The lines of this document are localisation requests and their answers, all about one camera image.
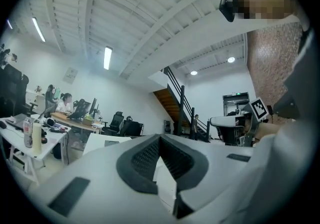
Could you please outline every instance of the black metal railing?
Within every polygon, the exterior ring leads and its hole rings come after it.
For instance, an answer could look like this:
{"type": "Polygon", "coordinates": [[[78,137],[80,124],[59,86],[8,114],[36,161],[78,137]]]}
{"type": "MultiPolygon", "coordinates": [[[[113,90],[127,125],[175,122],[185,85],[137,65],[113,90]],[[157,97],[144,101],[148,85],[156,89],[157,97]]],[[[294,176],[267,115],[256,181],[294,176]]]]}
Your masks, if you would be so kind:
{"type": "MultiPolygon", "coordinates": [[[[166,74],[171,83],[173,84],[176,92],[178,93],[179,97],[180,97],[180,112],[182,111],[183,112],[183,108],[185,107],[186,108],[186,111],[188,112],[188,114],[190,115],[191,119],[190,119],[190,124],[192,125],[193,123],[193,120],[195,118],[195,109],[194,108],[191,108],[184,92],[184,86],[180,86],[179,82],[177,81],[174,73],[172,72],[172,70],[170,69],[170,67],[166,67],[165,69],[163,69],[164,71],[164,74],[166,74]]],[[[180,130],[181,130],[181,123],[182,123],[182,120],[179,120],[179,125],[178,125],[178,134],[180,133],[180,130]]],[[[198,120],[198,127],[200,127],[204,132],[205,132],[205,139],[208,141],[209,140],[209,133],[210,133],[210,123],[209,121],[207,122],[207,124],[205,124],[204,122],[202,122],[201,120],[198,120]]]]}

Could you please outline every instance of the qr code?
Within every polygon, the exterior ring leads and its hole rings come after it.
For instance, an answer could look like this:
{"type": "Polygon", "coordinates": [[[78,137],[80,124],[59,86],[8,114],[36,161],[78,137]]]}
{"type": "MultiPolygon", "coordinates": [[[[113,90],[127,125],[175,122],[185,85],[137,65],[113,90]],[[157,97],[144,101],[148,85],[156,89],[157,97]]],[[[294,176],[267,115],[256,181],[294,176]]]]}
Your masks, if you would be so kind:
{"type": "Polygon", "coordinates": [[[250,103],[252,106],[252,109],[255,113],[256,118],[260,121],[264,117],[268,115],[268,111],[265,108],[264,104],[262,103],[261,99],[258,98],[257,100],[250,103]]]}

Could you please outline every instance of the round ceiling light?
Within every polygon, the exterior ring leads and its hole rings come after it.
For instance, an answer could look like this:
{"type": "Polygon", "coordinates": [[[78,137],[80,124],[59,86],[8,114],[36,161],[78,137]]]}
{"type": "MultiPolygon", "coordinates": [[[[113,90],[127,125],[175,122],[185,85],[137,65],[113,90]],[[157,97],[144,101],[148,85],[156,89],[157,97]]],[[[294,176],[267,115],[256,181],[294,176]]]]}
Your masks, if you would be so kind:
{"type": "Polygon", "coordinates": [[[234,57],[229,57],[228,62],[232,63],[234,62],[236,59],[234,57]]]}

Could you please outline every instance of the white bottle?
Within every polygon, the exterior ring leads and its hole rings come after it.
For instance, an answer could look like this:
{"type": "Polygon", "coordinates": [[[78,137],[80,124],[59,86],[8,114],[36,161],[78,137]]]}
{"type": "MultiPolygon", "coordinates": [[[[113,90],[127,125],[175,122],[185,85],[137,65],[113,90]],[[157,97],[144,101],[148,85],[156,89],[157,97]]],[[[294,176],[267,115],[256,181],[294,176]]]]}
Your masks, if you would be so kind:
{"type": "Polygon", "coordinates": [[[26,115],[26,118],[23,122],[23,133],[24,133],[24,145],[27,148],[31,148],[32,147],[32,122],[31,122],[31,118],[30,118],[30,114],[28,113],[26,115]]]}

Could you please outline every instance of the staircase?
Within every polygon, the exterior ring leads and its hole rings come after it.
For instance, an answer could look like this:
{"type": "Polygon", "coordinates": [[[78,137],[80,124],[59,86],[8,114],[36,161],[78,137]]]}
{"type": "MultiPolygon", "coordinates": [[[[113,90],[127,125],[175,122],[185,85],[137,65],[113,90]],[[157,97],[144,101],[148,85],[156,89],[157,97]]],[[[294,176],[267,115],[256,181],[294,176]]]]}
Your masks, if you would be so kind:
{"type": "MultiPolygon", "coordinates": [[[[154,94],[174,122],[177,122],[177,123],[179,122],[180,108],[182,108],[183,118],[181,121],[181,127],[191,127],[191,123],[195,115],[195,109],[190,107],[189,102],[186,99],[186,96],[184,95],[184,90],[182,90],[182,87],[184,86],[181,87],[179,85],[177,79],[175,78],[173,72],[169,67],[164,69],[164,73],[169,77],[174,87],[171,88],[168,85],[166,89],[156,91],[154,92],[154,94]],[[181,94],[183,93],[183,99],[184,99],[183,106],[180,105],[180,99],[177,99],[173,90],[178,92],[178,95],[180,96],[180,98],[181,98],[181,94]]],[[[208,123],[204,124],[202,121],[198,120],[198,126],[197,126],[198,140],[209,142],[209,128],[210,128],[210,125],[208,123]]]]}

